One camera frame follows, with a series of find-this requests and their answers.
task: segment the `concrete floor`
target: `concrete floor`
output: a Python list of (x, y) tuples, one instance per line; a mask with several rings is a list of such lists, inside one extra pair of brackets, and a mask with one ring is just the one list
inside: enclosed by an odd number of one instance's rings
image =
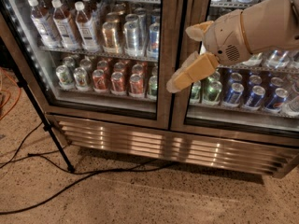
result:
[[(4, 88), (18, 90), (7, 78)], [(16, 107), (0, 121), (0, 162), (8, 161), (40, 119), (24, 91)], [(16, 159), (55, 150), (39, 127)], [(129, 168), (149, 159), (81, 147), (65, 152), (77, 172)], [(59, 153), (48, 155), (66, 168)], [(144, 168), (166, 164), (154, 161)], [(82, 176), (64, 173), (40, 158), (0, 169), (0, 212), (40, 203)], [(298, 223), (299, 169), (283, 179), (176, 164), (152, 173), (93, 176), (55, 199), (19, 214), (0, 216), (1, 224), (27, 223)]]

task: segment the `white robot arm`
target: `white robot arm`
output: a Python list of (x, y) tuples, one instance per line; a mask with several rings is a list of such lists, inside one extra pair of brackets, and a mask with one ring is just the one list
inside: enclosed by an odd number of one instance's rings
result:
[(213, 74), (219, 63), (242, 63), (273, 49), (299, 49), (298, 11), (299, 0), (266, 0), (187, 28), (188, 36), (202, 41), (206, 52), (192, 54), (168, 81), (167, 89), (181, 91)]

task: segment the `stainless steel panel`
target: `stainless steel panel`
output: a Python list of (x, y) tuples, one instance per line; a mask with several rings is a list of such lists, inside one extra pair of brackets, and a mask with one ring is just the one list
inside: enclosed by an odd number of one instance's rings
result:
[(72, 145), (281, 177), (299, 156), (284, 148), (87, 119), (51, 117)]

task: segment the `juice bottle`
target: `juice bottle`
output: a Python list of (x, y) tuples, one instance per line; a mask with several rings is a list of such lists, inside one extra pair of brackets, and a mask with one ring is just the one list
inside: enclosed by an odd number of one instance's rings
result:
[(63, 39), (66, 49), (80, 49), (80, 36), (76, 24), (69, 10), (63, 7), (60, 0), (52, 0), (55, 8), (53, 18), (58, 31)]
[(28, 0), (31, 7), (31, 19), (34, 22), (45, 46), (57, 48), (61, 46), (61, 38), (54, 24), (52, 16), (37, 0)]
[(83, 40), (83, 47), (89, 51), (98, 51), (97, 31), (92, 13), (82, 2), (76, 2), (75, 8), (77, 10), (76, 24)]

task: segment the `orange cable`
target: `orange cable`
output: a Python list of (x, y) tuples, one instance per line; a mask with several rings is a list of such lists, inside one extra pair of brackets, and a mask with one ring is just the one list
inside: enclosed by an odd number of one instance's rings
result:
[(12, 109), (13, 109), (13, 107), (18, 103), (18, 101), (19, 101), (19, 99), (20, 99), (20, 97), (21, 97), (21, 88), (19, 88), (19, 86), (18, 86), (18, 84), (16, 83), (16, 81), (14, 81), (13, 80), (13, 78), (12, 77), (10, 77), (10, 75), (6, 72), (6, 71), (4, 71), (2, 68), (0, 68), (1, 69), (1, 71), (4, 73), (4, 75), (6, 75), (15, 85), (16, 85), (16, 87), (18, 87), (18, 89), (19, 89), (19, 94), (18, 94), (18, 97), (17, 97), (17, 99), (15, 100), (15, 102), (14, 102), (14, 104), (12, 105), (12, 107), (3, 115), (3, 116), (1, 116), (0, 117), (0, 120), (2, 119), (2, 118), (4, 118)]

